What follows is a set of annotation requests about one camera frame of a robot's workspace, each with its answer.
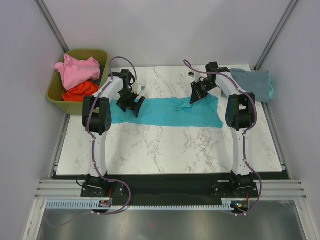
pink cloth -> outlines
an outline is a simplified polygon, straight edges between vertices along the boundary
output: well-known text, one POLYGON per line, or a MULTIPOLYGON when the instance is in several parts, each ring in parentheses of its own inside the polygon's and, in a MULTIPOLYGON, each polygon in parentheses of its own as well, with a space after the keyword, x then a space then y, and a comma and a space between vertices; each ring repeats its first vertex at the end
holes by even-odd
POLYGON ((60 73, 63 87, 67 91, 89 79, 98 80, 100 77, 100 64, 93 57, 77 60, 65 54, 64 62, 56 63, 54 69, 60 73))

orange cloth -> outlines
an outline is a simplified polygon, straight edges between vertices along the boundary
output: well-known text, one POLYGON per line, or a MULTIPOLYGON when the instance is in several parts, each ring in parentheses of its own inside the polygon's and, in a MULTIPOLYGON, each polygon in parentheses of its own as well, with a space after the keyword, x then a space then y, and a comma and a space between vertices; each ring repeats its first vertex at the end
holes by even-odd
POLYGON ((85 81, 80 85, 71 88, 69 91, 62 95, 63 100, 66 102, 83 102, 85 96, 90 96, 99 90, 99 85, 85 81))

black mounting base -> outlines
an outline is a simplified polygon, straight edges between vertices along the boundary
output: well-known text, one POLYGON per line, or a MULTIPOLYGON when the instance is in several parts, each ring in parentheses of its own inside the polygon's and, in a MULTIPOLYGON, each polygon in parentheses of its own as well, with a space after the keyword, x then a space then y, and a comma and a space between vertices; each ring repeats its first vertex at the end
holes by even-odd
POLYGON ((115 181, 105 181, 100 177, 90 176, 85 177, 85 182, 82 184, 82 198, 126 198, 126 187, 115 181))
POLYGON ((213 197, 218 199, 221 199, 221 198, 246 199, 247 193, 249 194, 250 198, 257 198, 259 195, 257 184, 255 182, 251 187, 232 189, 229 181, 217 181, 213 183, 212 188, 214 192, 213 197))
MULTIPOLYGON (((259 174, 263 180, 289 179, 287 170, 259 174)), ((253 180, 258 180, 255 174, 252 177, 253 180)), ((56 172, 52 177, 53 180, 74 181, 77 178, 75 175, 57 175, 56 172)), ((213 191, 213 187, 221 180, 228 183, 230 173, 119 174, 108 175, 108 178, 124 181, 130 186, 132 193, 130 206, 207 206, 221 204, 221 198, 217 198, 215 195, 217 192, 213 191)), ((114 198, 112 204, 123 206, 127 200, 128 191, 125 197, 114 198)))

teal shirt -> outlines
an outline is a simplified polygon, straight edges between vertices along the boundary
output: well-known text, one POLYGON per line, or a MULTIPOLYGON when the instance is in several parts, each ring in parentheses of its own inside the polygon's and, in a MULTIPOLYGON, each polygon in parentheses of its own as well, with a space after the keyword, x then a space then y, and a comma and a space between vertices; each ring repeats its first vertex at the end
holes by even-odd
POLYGON ((190 105, 186 98, 146 98, 141 106, 139 117, 130 110, 123 112, 116 100, 111 102, 113 124, 132 123, 165 127, 212 127, 222 128, 218 115, 218 98, 211 94, 190 105))

gray-blue cloth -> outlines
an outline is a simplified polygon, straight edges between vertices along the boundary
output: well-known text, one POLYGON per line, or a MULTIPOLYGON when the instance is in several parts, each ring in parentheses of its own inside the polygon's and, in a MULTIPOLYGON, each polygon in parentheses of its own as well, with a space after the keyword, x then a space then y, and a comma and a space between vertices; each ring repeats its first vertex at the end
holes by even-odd
POLYGON ((111 102, 113 124, 132 123, 167 127, 214 127, 222 128, 217 106, 218 98, 209 94, 205 99, 190 105, 186 98, 147 98, 144 100, 139 117, 130 110, 123 112, 116 100, 111 102))
POLYGON ((273 98, 274 89, 268 71, 251 72, 232 68, 230 73, 242 89, 248 93, 254 93, 257 102, 268 103, 273 98))

